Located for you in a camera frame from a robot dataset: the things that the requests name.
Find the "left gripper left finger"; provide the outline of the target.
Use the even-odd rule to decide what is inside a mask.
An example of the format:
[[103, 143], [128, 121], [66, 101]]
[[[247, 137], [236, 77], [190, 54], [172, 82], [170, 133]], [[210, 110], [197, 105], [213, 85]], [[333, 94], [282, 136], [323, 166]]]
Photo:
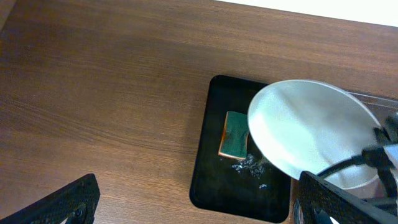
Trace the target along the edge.
[[1, 219], [1, 223], [93, 224], [99, 199], [100, 190], [95, 175], [86, 174], [22, 210]]

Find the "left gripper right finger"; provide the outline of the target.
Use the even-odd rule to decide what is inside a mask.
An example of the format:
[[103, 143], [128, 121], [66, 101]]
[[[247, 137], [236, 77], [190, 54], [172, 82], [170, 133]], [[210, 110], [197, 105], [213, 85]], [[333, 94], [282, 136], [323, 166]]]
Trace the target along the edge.
[[300, 223], [375, 223], [397, 224], [397, 199], [361, 199], [304, 171], [299, 178]]

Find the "grey-white plate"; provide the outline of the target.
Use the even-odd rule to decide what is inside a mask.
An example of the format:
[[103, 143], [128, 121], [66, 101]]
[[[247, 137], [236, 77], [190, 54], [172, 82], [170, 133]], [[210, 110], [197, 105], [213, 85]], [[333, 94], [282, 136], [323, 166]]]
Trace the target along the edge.
[[288, 176], [321, 171], [377, 143], [380, 122], [352, 94], [315, 80], [267, 85], [251, 100], [248, 126], [263, 156]]

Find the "green orange sponge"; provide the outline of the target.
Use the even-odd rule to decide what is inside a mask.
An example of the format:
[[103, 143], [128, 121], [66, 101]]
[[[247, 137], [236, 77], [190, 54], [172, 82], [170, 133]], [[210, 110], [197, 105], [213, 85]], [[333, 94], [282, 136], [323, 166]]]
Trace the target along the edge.
[[246, 114], [228, 111], [225, 116], [218, 155], [243, 160], [247, 157], [249, 127]]

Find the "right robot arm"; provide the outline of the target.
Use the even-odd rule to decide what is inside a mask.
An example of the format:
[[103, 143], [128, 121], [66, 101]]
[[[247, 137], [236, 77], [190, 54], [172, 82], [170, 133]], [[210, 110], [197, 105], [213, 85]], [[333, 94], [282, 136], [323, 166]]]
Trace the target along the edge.
[[373, 206], [397, 216], [397, 112], [389, 115], [384, 127], [373, 129], [378, 145], [362, 150], [367, 166], [375, 168], [385, 197], [367, 199]]

